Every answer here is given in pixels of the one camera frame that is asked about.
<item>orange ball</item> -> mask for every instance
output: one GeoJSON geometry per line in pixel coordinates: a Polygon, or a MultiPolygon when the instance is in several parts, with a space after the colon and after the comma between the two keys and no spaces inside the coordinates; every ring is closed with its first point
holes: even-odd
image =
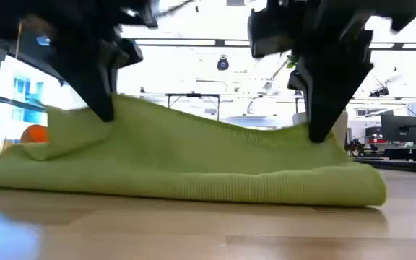
{"type": "Polygon", "coordinates": [[[33,142],[47,142],[48,141],[48,128],[41,125],[28,126],[23,131],[20,142],[23,144],[33,142]]]}

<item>microfiber towel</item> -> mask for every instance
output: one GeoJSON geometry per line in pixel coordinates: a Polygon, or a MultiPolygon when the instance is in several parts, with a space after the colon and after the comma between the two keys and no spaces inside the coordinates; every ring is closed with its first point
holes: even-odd
{"type": "Polygon", "coordinates": [[[305,125],[245,129],[133,97],[113,97],[116,119],[46,108],[46,143],[0,155],[0,187],[96,194],[331,206],[381,205],[386,187],[333,137],[305,125]]]}

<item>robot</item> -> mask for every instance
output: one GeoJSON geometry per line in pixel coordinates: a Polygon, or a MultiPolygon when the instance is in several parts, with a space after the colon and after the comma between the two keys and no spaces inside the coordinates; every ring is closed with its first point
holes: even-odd
{"type": "MultiPolygon", "coordinates": [[[[155,1],[7,0],[0,2],[0,39],[16,40],[20,22],[47,35],[53,54],[45,61],[100,119],[110,122],[117,71],[143,59],[139,47],[121,38],[118,29],[156,28],[164,14],[155,1]]],[[[364,29],[371,16],[391,18],[392,30],[399,32],[416,18],[416,0],[268,0],[265,9],[251,11],[248,36],[254,58],[285,51],[298,57],[288,88],[304,94],[312,142],[325,140],[373,68],[373,33],[364,29]]]]}

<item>computer monitor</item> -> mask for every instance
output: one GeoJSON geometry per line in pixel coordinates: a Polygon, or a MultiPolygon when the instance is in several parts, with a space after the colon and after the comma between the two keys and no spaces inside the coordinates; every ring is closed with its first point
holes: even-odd
{"type": "Polygon", "coordinates": [[[416,126],[415,116],[381,115],[381,133],[386,141],[416,143],[414,126],[416,126]]]}

